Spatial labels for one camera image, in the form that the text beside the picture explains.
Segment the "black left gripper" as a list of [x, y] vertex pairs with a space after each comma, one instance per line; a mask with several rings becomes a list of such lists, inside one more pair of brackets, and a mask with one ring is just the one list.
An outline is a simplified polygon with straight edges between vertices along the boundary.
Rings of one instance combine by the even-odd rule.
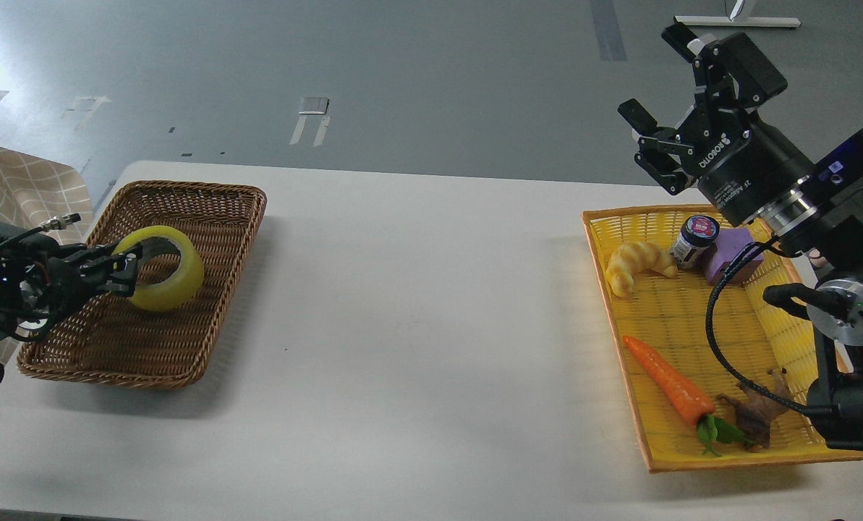
[[80, 309], [98, 295], [116, 295], [128, 299], [137, 288], [136, 271], [115, 271], [100, 274], [103, 270], [121, 270], [124, 260], [143, 257], [143, 245], [124, 247], [114, 252], [120, 242], [85, 246], [58, 246], [48, 254], [48, 306], [51, 309]]

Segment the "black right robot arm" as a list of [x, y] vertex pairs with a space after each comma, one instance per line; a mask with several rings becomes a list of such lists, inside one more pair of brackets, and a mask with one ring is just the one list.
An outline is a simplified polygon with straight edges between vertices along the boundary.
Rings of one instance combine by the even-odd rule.
[[778, 244], [778, 254], [815, 252], [829, 271], [815, 287], [766, 287], [764, 301], [812, 323], [817, 377], [799, 404], [775, 398], [810, 418], [828, 448], [863, 452], [863, 128], [821, 161], [812, 162], [781, 131], [762, 121], [759, 107], [787, 89], [786, 78], [745, 33], [702, 38], [683, 23], [663, 40], [692, 67], [694, 102], [675, 128], [663, 127], [635, 99], [619, 114], [633, 129], [635, 162], [672, 195], [696, 187], [729, 224], [761, 220], [768, 242], [753, 242], [728, 265], [709, 297], [753, 257]]

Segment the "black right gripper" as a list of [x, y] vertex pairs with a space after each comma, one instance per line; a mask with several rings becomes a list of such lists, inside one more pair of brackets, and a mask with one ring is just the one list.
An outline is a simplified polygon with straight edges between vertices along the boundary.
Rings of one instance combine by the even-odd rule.
[[635, 98], [620, 103], [637, 142], [634, 161], [670, 195], [696, 187], [730, 224], [745, 224], [815, 167], [758, 113], [787, 79], [746, 33], [702, 37], [675, 22], [660, 36], [689, 63], [694, 103], [675, 128], [660, 126]]

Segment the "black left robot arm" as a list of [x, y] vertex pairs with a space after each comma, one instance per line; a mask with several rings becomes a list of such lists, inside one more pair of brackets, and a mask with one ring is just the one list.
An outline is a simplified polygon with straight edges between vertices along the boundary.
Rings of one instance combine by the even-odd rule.
[[[0, 221], [0, 340], [38, 342], [95, 297], [132, 297], [148, 248], [137, 242], [62, 245], [51, 231], [70, 228], [80, 214], [51, 217], [31, 229]], [[4, 364], [0, 363], [0, 383]]]

